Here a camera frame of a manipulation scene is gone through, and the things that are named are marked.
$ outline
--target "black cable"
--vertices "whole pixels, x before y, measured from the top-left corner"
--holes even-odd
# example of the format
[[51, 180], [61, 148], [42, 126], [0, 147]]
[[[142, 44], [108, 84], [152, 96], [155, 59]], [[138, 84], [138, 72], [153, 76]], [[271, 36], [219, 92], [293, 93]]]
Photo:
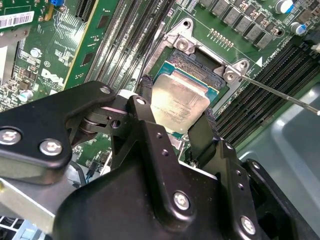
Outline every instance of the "black cable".
[[82, 170], [82, 168], [75, 161], [70, 161], [70, 165], [78, 172], [81, 187], [86, 185], [87, 181], [86, 181], [85, 174], [84, 174], [84, 171]]

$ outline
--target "motherboard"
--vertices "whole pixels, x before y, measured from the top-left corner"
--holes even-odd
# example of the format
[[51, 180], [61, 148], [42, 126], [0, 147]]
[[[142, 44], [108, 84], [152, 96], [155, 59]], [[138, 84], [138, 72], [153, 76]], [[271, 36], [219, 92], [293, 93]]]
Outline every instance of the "motherboard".
[[[285, 105], [270, 110], [279, 100], [239, 73], [262, 83], [274, 75], [270, 86], [292, 96], [306, 91], [320, 69], [318, 53], [302, 42], [319, 20], [318, 0], [0, 0], [0, 43], [8, 46], [0, 111], [89, 81], [134, 90], [142, 73], [153, 79], [151, 107], [178, 142], [180, 160], [189, 127], [207, 108], [222, 137], [238, 146], [266, 125], [259, 114], [270, 123]], [[277, 75], [286, 61], [295, 68]], [[301, 74], [292, 79], [294, 73]], [[242, 106], [254, 94], [259, 98], [248, 108], [258, 109], [247, 119]], [[74, 149], [79, 164], [96, 162], [98, 172], [111, 152], [106, 134]]]

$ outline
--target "cable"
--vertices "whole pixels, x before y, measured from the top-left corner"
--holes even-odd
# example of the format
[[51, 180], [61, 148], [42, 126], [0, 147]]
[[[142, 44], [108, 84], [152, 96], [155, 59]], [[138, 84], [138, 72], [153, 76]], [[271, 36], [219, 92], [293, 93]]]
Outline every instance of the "cable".
[[161, 35], [161, 32], [162, 32], [165, 24], [166, 24], [166, 23], [165, 23], [164, 21], [162, 21], [162, 22], [160, 23], [159, 28], [157, 29], [157, 31], [156, 31], [156, 33], [155, 33], [155, 35], [154, 35], [154, 38], [153, 38], [153, 40], [152, 40], [152, 42], [151, 42], [151, 44], [150, 44], [150, 46], [149, 46], [149, 48], [148, 48], [148, 51], [147, 51], [147, 53], [146, 53], [146, 55], [145, 55], [145, 57], [144, 57], [144, 60], [143, 60], [143, 62], [142, 62], [142, 66], [141, 66], [141, 70], [140, 70], [140, 72], [139, 72], [139, 76], [138, 76], [138, 78], [136, 79], [136, 84], [135, 84], [135, 87], [134, 87], [134, 92], [137, 91], [138, 85], [139, 85], [139, 83], [140, 83], [140, 81], [141, 81], [141, 77], [142, 77], [142, 75], [143, 75], [143, 73], [144, 73], [144, 71], [145, 71], [145, 68], [146, 68], [146, 66], [147, 66], [148, 61], [150, 60], [150, 59], [149, 59], [149, 58], [150, 58], [150, 55], [151, 55], [151, 53], [152, 53], [152, 51], [153, 51], [153, 49], [154, 49], [154, 47], [155, 47], [155, 45], [156, 45], [156, 43], [157, 43], [158, 38], [159, 38], [160, 35]]
[[81, 187], [86, 185], [87, 181], [86, 181], [85, 174], [84, 174], [84, 171], [82, 170], [82, 168], [75, 161], [70, 161], [70, 165], [78, 172]]

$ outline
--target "green circuit board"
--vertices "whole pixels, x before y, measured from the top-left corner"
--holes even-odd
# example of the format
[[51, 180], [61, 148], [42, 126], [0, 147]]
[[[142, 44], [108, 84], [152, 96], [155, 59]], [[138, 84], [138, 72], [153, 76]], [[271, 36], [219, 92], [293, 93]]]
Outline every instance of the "green circuit board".
[[[108, 33], [108, 25], [114, 23], [112, 16], [117, 10], [117, 2], [96, 0], [92, 8], [92, 14], [84, 22], [75, 17], [79, 0], [67, 0], [64, 7], [54, 8], [50, 20], [32, 25], [29, 37], [18, 44], [12, 79], [0, 86], [0, 111], [22, 104], [18, 100], [18, 95], [22, 91], [22, 82], [30, 84], [30, 89], [33, 92], [33, 98], [30, 101], [84, 83], [86, 74], [90, 71], [90, 67], [95, 61], [96, 52], [99, 50], [101, 42], [104, 41], [104, 34]], [[122, 8], [118, 14], [119, 16], [121, 14], [125, 15], [129, 11], [128, 3], [131, 1], [123, 0], [119, 2], [122, 2]], [[144, 10], [143, 4], [145, 4], [145, 1], [141, 2], [142, 5], [138, 8], [139, 11]], [[212, 6], [216, 1], [212, 1], [213, 3], [210, 7], [204, 7], [198, 2], [201, 1], [177, 0], [164, 20], [165, 27], [163, 32], [169, 32], [172, 27], [184, 18], [192, 19], [194, 24], [192, 36], [196, 40], [227, 63], [232, 64], [240, 59], [247, 59], [250, 63], [247, 75], [253, 78], [291, 39], [293, 36], [290, 31], [291, 23], [294, 21], [303, 22], [301, 15], [306, 14], [305, 11], [313, 1], [298, 0], [291, 13], [277, 14], [274, 12], [276, 0], [248, 0], [248, 5], [255, 6], [255, 12], [263, 13], [266, 16], [266, 20], [270, 23], [275, 23], [272, 32], [262, 27], [262, 32], [272, 36], [272, 40], [264, 48], [258, 47], [259, 41], [250, 40], [247, 32], [244, 34], [239, 33], [234, 26], [226, 24], [224, 22], [226, 21], [225, 17], [215, 15], [212, 12]], [[228, 7], [233, 7], [235, 2], [230, 1]], [[241, 9], [239, 11], [241, 15], [245, 15], [245, 11]], [[317, 21], [319, 21], [319, 17], [312, 12], [308, 20], [303, 23], [307, 25], [309, 30], [314, 27]], [[116, 34], [116, 32], [110, 33], [111, 38], [110, 42], [108, 42], [110, 46], [114, 44], [112, 41], [115, 40], [113, 36]], [[123, 46], [127, 45], [125, 40], [122, 43]], [[173, 51], [173, 48], [167, 47], [164, 49], [149, 72], [151, 76], [157, 75], [159, 69], [172, 55]], [[37, 52], [38, 56], [35, 57], [32, 52]], [[131, 78], [133, 72], [137, 69], [136, 64], [132, 64], [131, 67], [130, 63], [138, 63], [142, 59], [141, 56], [139, 56], [139, 59], [135, 59], [134, 51], [130, 56], [132, 57], [130, 61], [123, 65], [123, 70], [113, 69], [114, 74], [120, 72], [116, 82], [118, 86], [122, 83], [121, 77], [123, 75]], [[128, 88], [129, 86], [129, 88], [132, 88], [134, 83], [134, 81], [130, 82], [124, 87]], [[220, 89], [219, 95], [223, 95], [226, 91], [228, 91], [227, 87]], [[77, 154], [78, 162], [84, 166], [88, 165], [88, 161], [98, 162], [102, 153], [109, 151], [110, 138], [105, 134], [99, 134], [96, 139], [83, 143], [74, 150], [75, 154]]]
[[[197, 2], [212, 2], [209, 7], [205, 7]], [[212, 52], [217, 54], [229, 64], [234, 64], [239, 60], [246, 59], [249, 61], [249, 69], [246, 73], [248, 77], [254, 78], [273, 57], [281, 51], [287, 42], [294, 36], [291, 31], [292, 23], [305, 24], [307, 30], [315, 28], [319, 22], [320, 12], [310, 9], [312, 0], [298, 0], [290, 13], [278, 14], [274, 10], [277, 0], [271, 1], [255, 1], [248, 0], [247, 8], [238, 6], [236, 0], [229, 1], [228, 7], [225, 8], [224, 13], [220, 16], [214, 12], [213, 6], [224, 0], [214, 1], [196, 1], [196, 0], [178, 0], [176, 5], [172, 8], [170, 15], [166, 19], [164, 31], [167, 33], [172, 27], [181, 22], [183, 19], [190, 18], [193, 21], [194, 27], [192, 36], [198, 40], [202, 45], [206, 46]], [[247, 13], [247, 10], [252, 7], [253, 13], [263, 16], [264, 20], [257, 22], [255, 16]], [[228, 24], [228, 11], [237, 10], [239, 14], [233, 24]], [[240, 25], [241, 20], [250, 19], [250, 25], [247, 30], [240, 32], [237, 26]], [[270, 42], [265, 45], [263, 37], [267, 36]], [[169, 59], [174, 49], [166, 47], [162, 54], [158, 57], [152, 69], [148, 72], [152, 77], [156, 76], [159, 69], [164, 62]], [[243, 82], [238, 90], [230, 96], [223, 106], [216, 113], [219, 116], [233, 101], [248, 83]], [[212, 106], [216, 104], [219, 99], [229, 90], [226, 86], [220, 89], [219, 96], [214, 100]]]
[[48, 0], [1, 0], [0, 32], [43, 22], [48, 11], [48, 2]]
[[[75, 56], [79, 54], [80, 57], [77, 59], [80, 59], [88, 51], [96, 51], [96, 48], [99, 47], [99, 42], [93, 36], [98, 34], [102, 38], [102, 33], [106, 31], [106, 26], [109, 24], [109, 19], [103, 21], [103, 27], [100, 26], [98, 29], [91, 27], [88, 30], [87, 26], [92, 21], [89, 20], [88, 23], [85, 23], [75, 17], [78, 2], [78, 0], [68, 0], [65, 6], [55, 7], [50, 20], [34, 25], [30, 30], [29, 37], [18, 43], [12, 78], [0, 86], [0, 112], [23, 104], [18, 99], [19, 93], [23, 90], [22, 84], [27, 83], [32, 90], [33, 98], [30, 101], [62, 91], [71, 66], [79, 63], [74, 62]], [[117, 2], [111, 2], [95, 2], [96, 4], [100, 3], [100, 8], [104, 10], [94, 11], [95, 9], [93, 9], [95, 17], [93, 21], [98, 20], [99, 24], [102, 15], [111, 16], [113, 14]], [[70, 87], [74, 87], [78, 83], [75, 81], [71, 84], [73, 85]], [[80, 163], [85, 165], [88, 159], [94, 159], [94, 156], [102, 149], [102, 145], [107, 146], [103, 148], [107, 151], [108, 143], [110, 143], [108, 137], [102, 135], [78, 146], [75, 152]]]

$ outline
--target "electrolytic capacitor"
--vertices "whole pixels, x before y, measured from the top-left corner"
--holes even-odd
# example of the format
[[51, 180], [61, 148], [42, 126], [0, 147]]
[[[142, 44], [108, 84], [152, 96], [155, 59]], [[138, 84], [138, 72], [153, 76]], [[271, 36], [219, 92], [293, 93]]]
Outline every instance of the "electrolytic capacitor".
[[294, 8], [294, 2], [292, 0], [279, 0], [274, 6], [274, 10], [277, 14], [288, 14]]
[[18, 99], [19, 99], [22, 103], [26, 103], [26, 102], [28, 102], [33, 96], [34, 96], [34, 94], [32, 93], [31, 90], [25, 90], [25, 91], [20, 92], [20, 94], [18, 95]]
[[306, 33], [307, 26], [305, 24], [300, 24], [299, 22], [294, 22], [290, 26], [290, 31], [295, 35], [301, 36]]

